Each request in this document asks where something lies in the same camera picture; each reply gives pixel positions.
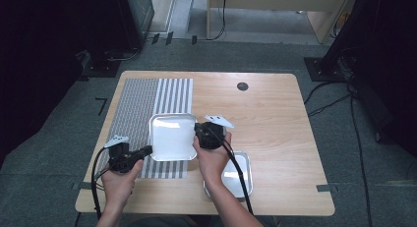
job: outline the striped placemat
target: striped placemat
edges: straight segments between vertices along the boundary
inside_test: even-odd
[[[191,113],[193,79],[127,79],[107,140],[129,137],[131,150],[149,144],[149,119],[159,113]],[[98,171],[108,161],[101,155]],[[144,160],[140,178],[181,179],[187,177],[188,161]]]

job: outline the white plate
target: white plate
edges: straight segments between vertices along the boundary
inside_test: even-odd
[[[149,120],[149,138],[156,161],[192,160],[196,117],[189,113],[155,114]]]
[[[243,151],[235,151],[235,158],[237,163],[242,170],[243,177],[245,180],[246,190],[248,191],[248,195],[252,193],[253,185],[252,185],[252,173],[251,173],[251,164],[249,161],[249,157],[246,152]],[[221,181],[223,182],[224,186],[238,199],[244,198],[242,185],[240,184],[239,176],[237,174],[236,167],[234,166],[233,162],[229,160],[224,167],[223,173],[221,174]],[[204,188],[206,194],[209,196],[209,191],[206,188],[206,184],[204,183]]]

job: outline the gray carpet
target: gray carpet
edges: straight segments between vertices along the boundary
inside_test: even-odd
[[[126,70],[292,73],[304,98],[312,83],[304,57],[322,57],[328,46],[173,40],[146,44]],[[78,217],[74,184],[84,179],[115,79],[76,82],[39,133],[8,155],[0,172],[0,226],[74,226]],[[343,84],[315,92],[308,112],[346,94]],[[102,101],[108,98],[101,115]],[[416,158],[395,144],[375,142],[361,103],[353,102],[363,146],[374,226],[417,226]],[[335,214],[330,217],[282,216],[281,226],[368,226],[368,215],[350,101],[346,99],[310,118],[325,168]],[[93,226],[95,215],[81,214],[78,226]]]

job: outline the black controller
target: black controller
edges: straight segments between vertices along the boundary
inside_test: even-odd
[[[199,138],[200,147],[204,149],[221,147],[226,136],[226,128],[212,122],[196,123],[194,131]]]
[[[143,160],[152,153],[151,145],[146,145],[139,150],[129,151],[127,142],[117,143],[108,149],[110,170],[120,173],[129,172],[138,160]]]

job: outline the table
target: table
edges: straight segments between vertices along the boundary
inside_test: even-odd
[[[226,8],[309,11],[307,16],[319,43],[324,43],[350,0],[227,0]],[[208,0],[207,38],[210,38],[210,10],[222,8],[223,0]]]
[[[122,74],[105,118],[85,182],[109,128],[127,79],[193,79],[192,113],[222,115],[235,125],[233,148],[250,160],[254,189],[251,204],[257,215],[319,215],[334,205],[297,80],[290,74],[126,71]],[[246,83],[247,90],[237,85]],[[186,179],[137,179],[125,212],[217,214],[205,194],[198,159],[188,164]],[[104,192],[98,191],[101,207]],[[94,212],[90,190],[80,190],[79,212]]]

